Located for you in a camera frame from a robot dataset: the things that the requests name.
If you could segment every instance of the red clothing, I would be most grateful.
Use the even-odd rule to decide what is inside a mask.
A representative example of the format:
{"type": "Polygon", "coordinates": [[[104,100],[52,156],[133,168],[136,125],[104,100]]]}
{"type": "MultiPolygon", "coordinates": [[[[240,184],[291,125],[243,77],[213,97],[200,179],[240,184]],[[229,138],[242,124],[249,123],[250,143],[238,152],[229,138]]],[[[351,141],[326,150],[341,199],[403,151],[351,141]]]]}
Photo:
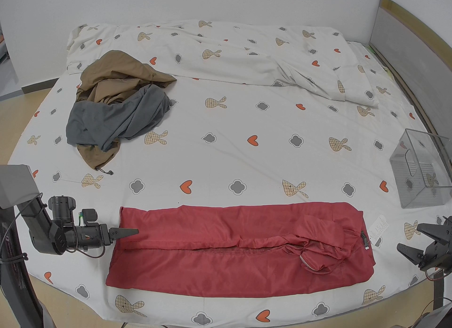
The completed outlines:
{"type": "Polygon", "coordinates": [[[263,298],[351,286],[373,274],[363,212],[346,202],[121,208],[107,286],[184,296],[263,298]]]}

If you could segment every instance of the gray headboard panel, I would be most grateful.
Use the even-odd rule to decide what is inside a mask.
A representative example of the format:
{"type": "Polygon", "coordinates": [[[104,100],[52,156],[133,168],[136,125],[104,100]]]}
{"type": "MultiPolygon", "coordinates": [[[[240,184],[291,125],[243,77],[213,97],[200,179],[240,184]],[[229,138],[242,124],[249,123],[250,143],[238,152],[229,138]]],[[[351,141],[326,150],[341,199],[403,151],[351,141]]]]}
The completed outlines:
{"type": "Polygon", "coordinates": [[[380,0],[370,46],[391,69],[427,128],[452,139],[452,48],[391,0],[380,0]]]}

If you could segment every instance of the floor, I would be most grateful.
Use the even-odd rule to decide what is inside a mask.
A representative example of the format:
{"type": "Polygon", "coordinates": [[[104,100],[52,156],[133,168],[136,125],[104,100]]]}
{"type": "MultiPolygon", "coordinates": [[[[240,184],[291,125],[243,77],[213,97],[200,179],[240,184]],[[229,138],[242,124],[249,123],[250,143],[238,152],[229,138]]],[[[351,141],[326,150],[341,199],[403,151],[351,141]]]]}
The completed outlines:
{"type": "Polygon", "coordinates": [[[5,59],[0,63],[0,101],[5,95],[21,93],[19,79],[13,67],[11,60],[5,59]]]}
{"type": "MultiPolygon", "coordinates": [[[[0,164],[7,164],[22,131],[47,96],[49,90],[13,97],[0,101],[0,164]]],[[[64,328],[120,328],[121,323],[101,319],[91,308],[79,300],[31,277],[37,297],[47,307],[57,327],[64,328]]],[[[390,328],[393,325],[409,327],[433,299],[433,283],[423,282],[365,308],[337,317],[304,324],[302,328],[390,328]]],[[[432,310],[432,304],[426,311],[432,310]]],[[[18,328],[3,295],[0,295],[0,328],[18,328]]]]}

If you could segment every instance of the transparent storage box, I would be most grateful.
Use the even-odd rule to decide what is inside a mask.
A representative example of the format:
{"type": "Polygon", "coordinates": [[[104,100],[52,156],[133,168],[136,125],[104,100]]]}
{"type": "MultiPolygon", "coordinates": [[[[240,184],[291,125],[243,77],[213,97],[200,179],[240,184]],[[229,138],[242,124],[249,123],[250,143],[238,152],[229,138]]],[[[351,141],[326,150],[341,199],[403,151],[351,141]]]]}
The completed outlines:
{"type": "Polygon", "coordinates": [[[452,143],[405,129],[389,161],[402,208],[444,205],[452,198],[452,143]]]}

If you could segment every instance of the brown jacket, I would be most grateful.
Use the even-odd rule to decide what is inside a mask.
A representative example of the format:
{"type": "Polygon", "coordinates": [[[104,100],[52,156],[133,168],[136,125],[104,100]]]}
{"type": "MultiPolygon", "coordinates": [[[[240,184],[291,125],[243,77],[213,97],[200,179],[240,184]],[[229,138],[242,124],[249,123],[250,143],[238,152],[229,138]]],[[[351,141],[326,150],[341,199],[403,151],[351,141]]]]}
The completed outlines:
{"type": "MultiPolygon", "coordinates": [[[[112,104],[121,103],[151,82],[165,88],[176,81],[176,78],[154,70],[125,52],[108,51],[85,68],[80,80],[76,103],[88,100],[112,104]]],[[[101,168],[109,162],[119,151],[119,147],[119,139],[106,152],[96,145],[77,145],[83,160],[93,169],[101,168]]]]}

